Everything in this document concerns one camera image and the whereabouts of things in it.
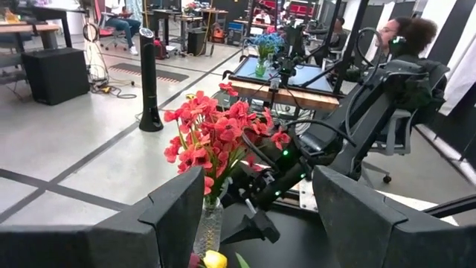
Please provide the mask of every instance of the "curtain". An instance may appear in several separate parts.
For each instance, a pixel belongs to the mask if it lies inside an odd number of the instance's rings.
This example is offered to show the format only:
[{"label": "curtain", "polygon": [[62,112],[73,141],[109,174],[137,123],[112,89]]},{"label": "curtain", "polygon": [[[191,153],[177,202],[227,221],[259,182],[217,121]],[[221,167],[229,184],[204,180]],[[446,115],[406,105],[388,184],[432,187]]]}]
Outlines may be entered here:
[{"label": "curtain", "polygon": [[131,19],[142,22],[142,0],[126,0],[126,7],[129,12],[132,12]]}]

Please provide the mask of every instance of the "glass vase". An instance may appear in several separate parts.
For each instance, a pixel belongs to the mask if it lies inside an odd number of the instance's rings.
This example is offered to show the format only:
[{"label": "glass vase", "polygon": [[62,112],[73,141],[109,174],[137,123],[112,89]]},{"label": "glass vase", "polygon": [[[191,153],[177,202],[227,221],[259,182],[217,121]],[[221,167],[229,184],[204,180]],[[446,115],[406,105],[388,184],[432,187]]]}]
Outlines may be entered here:
[{"label": "glass vase", "polygon": [[254,75],[256,75],[256,77],[263,77],[265,75],[265,72],[266,72],[265,61],[259,59],[258,63],[256,64],[256,68],[254,69]]},{"label": "glass vase", "polygon": [[203,200],[202,217],[196,232],[193,251],[201,258],[208,250],[218,252],[222,234],[223,205],[217,198],[214,204]]}]

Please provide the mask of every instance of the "gray floor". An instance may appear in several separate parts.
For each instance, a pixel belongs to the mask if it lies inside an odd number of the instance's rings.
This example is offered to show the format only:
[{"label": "gray floor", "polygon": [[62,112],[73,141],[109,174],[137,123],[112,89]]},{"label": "gray floor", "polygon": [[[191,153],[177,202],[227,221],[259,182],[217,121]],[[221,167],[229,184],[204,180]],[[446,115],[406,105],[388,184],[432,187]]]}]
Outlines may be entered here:
[{"label": "gray floor", "polygon": [[[27,44],[32,49],[41,42]],[[80,37],[74,46],[84,48]],[[172,58],[157,68],[189,76],[176,84],[158,82],[162,109],[176,109],[184,95],[218,90],[221,73],[238,64],[237,48],[215,47],[212,57]],[[138,57],[118,50],[104,51],[108,66],[140,65]],[[95,224],[145,197],[176,174],[163,157],[176,134],[174,124],[159,133],[138,130],[141,112],[140,77],[110,72],[113,80],[135,81],[122,86],[130,100],[87,94],[58,106],[33,102],[28,85],[16,94],[0,86],[0,223],[4,225]],[[347,91],[352,85],[346,84]],[[391,172],[392,183],[373,173],[377,189],[429,202],[442,203],[473,194],[461,177],[417,133],[412,154],[386,157],[371,154],[368,161]],[[455,217],[459,224],[476,223],[475,213]]]}]

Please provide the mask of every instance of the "curly hair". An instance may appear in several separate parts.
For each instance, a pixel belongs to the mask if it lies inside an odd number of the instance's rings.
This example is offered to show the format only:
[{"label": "curly hair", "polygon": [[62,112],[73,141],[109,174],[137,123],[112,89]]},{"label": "curly hair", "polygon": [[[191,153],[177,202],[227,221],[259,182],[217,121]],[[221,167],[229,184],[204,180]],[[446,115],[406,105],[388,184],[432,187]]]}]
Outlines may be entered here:
[{"label": "curly hair", "polygon": [[396,35],[406,39],[403,49],[407,54],[418,55],[437,35],[438,27],[431,20],[409,17],[399,17],[395,20],[399,24]]}]

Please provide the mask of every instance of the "blue jeans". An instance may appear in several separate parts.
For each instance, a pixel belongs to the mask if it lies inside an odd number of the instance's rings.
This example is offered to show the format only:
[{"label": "blue jeans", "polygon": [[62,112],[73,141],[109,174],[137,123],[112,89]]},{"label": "blue jeans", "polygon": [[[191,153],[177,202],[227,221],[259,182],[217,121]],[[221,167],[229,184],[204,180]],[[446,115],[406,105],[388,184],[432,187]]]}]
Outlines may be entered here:
[{"label": "blue jeans", "polygon": [[126,33],[127,44],[129,48],[131,48],[134,46],[132,37],[139,32],[141,22],[134,19],[111,18],[107,20],[106,26],[114,27],[117,31],[124,31]]}]

